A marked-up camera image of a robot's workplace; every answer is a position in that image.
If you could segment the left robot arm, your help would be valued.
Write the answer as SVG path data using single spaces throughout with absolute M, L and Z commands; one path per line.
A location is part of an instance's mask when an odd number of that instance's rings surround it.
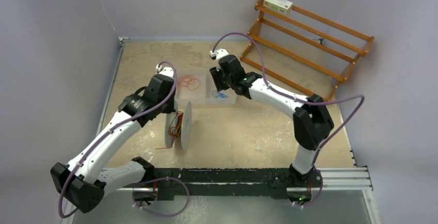
M 58 213 L 63 200 L 88 213 L 110 193 L 130 184 L 148 187 L 153 183 L 154 166 L 136 157 L 126 165 L 104 170 L 121 146 L 149 121 L 160 114 L 176 112 L 174 102 L 177 74 L 170 68 L 154 75 L 148 86 L 124 98 L 103 131 L 76 157 L 66 164 L 56 163 L 50 170 L 59 192 Z

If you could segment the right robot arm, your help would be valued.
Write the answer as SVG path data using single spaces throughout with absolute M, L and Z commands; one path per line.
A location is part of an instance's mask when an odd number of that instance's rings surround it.
M 262 75 L 245 72 L 236 56 L 226 50 L 211 52 L 210 58 L 216 62 L 209 71 L 218 91 L 232 89 L 237 95 L 267 104 L 292 119 L 299 146 L 290 166 L 290 180 L 296 186 L 307 183 L 317 149 L 334 128 L 323 99 L 316 94 L 307 98 L 283 88 L 271 90 Z

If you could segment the white filament spool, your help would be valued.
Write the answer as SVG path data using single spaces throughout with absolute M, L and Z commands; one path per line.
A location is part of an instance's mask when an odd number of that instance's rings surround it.
M 192 103 L 186 103 L 184 111 L 178 109 L 175 103 L 174 110 L 166 115 L 165 122 L 165 148 L 170 149 L 176 142 L 180 142 L 181 148 L 187 150 L 190 144 L 192 128 Z

